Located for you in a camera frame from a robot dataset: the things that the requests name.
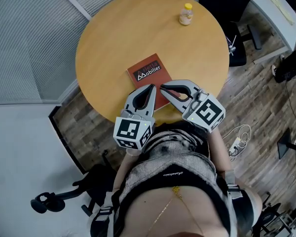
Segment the yellow cap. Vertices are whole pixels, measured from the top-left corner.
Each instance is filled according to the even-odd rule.
[[[190,3],[186,3],[186,4],[184,5],[184,7],[185,7],[185,9],[187,9],[187,10],[192,10],[192,4],[190,4]]]

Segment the table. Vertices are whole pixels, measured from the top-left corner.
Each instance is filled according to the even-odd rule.
[[[251,0],[251,2],[259,9],[259,11],[270,22],[274,30],[281,37],[284,47],[271,52],[254,61],[255,64],[263,62],[274,56],[280,55],[288,50],[293,51],[296,44],[296,13],[286,2],[286,0],[278,0],[283,8],[291,15],[294,24],[291,25],[284,17],[279,8],[271,0]]]
[[[193,5],[189,26],[178,22]],[[172,79],[189,79],[218,95],[227,78],[229,53],[216,19],[194,0],[113,0],[83,31],[76,76],[92,107],[115,122],[135,87],[126,70],[157,53]],[[154,113],[156,124],[181,119],[171,104]]]
[[[283,228],[275,237],[288,237],[290,234],[291,233],[286,228]]]

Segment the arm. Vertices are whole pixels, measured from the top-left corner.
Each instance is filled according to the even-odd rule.
[[[227,148],[222,140],[222,136],[218,128],[208,135],[208,145],[210,148],[211,161],[214,163],[217,172],[224,177],[224,172],[232,170],[232,166]],[[239,185],[240,189],[247,192],[253,204],[255,224],[262,211],[261,198],[252,188],[242,183],[238,178],[235,178],[235,183]]]
[[[223,176],[226,170],[232,170],[229,154],[218,128],[208,134],[208,145],[211,161],[215,165],[217,172]]]
[[[121,166],[118,169],[114,180],[113,193],[120,189],[120,186],[124,181],[127,172],[134,166],[140,154],[141,151],[139,150],[126,149],[126,155],[122,161]]]

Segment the red book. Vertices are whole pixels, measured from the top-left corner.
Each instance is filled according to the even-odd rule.
[[[127,72],[137,89],[146,84],[156,85],[155,111],[169,104],[160,92],[160,85],[172,79],[156,53],[130,67]]]

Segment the white cube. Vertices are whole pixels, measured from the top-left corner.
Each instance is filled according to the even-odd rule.
[[[184,112],[182,117],[211,133],[225,118],[225,114],[225,108],[216,97],[209,94],[191,115]]]
[[[116,117],[113,138],[120,147],[141,150],[151,134],[150,121]]]

